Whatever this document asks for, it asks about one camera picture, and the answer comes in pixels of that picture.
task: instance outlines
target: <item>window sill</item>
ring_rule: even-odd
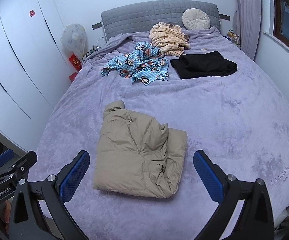
[[[271,38],[272,40],[274,40],[275,42],[279,43],[281,46],[283,46],[288,52],[289,52],[289,47],[284,44],[281,40],[279,40],[277,37],[273,36],[272,34],[264,31],[263,32],[265,35],[267,35],[269,38]]]

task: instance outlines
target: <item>puffer jacket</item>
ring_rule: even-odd
[[[187,132],[112,102],[103,113],[93,188],[168,198],[178,190],[186,148]]]

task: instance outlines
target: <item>gray headboard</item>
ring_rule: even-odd
[[[220,30],[219,11],[215,4],[188,0],[160,0],[129,4],[101,13],[106,39],[120,33],[149,31],[158,22],[173,23],[183,27],[182,14],[190,8],[204,11],[211,26]]]

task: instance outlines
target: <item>blue gripper pad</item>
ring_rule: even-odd
[[[6,150],[3,154],[0,155],[0,168],[6,164],[9,160],[11,160],[14,157],[13,150],[9,149]]]
[[[90,165],[90,156],[88,152],[84,152],[76,165],[73,166],[67,177],[60,185],[60,201],[62,204],[70,201],[77,190],[83,176],[86,174]]]
[[[193,165],[212,200],[221,204],[224,199],[223,185],[199,151],[193,155]]]

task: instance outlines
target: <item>finger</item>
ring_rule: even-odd
[[[5,217],[5,221],[7,224],[9,223],[9,220],[10,220],[10,211],[11,211],[11,204],[9,201],[6,201],[6,208],[5,208],[4,217]]]

